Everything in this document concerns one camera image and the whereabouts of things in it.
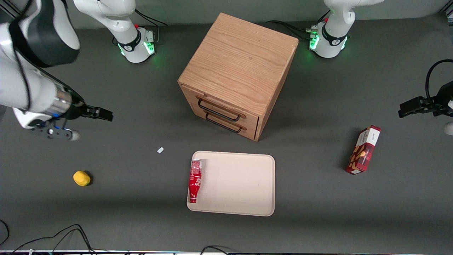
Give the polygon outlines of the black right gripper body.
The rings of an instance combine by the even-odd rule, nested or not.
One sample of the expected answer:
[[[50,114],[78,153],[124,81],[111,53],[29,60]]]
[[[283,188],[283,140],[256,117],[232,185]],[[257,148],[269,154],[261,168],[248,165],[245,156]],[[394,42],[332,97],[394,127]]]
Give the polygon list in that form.
[[[93,118],[91,107],[87,106],[85,100],[76,94],[71,94],[71,105],[68,109],[68,119],[74,120],[79,117]]]

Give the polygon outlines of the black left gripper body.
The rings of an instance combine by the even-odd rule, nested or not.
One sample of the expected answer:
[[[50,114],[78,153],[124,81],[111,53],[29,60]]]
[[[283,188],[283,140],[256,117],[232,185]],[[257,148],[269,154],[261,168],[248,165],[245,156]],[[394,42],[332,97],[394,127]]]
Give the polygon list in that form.
[[[445,115],[448,117],[453,117],[452,100],[453,81],[448,82],[447,84],[440,87],[437,95],[430,98],[433,116],[437,117],[440,115]]]

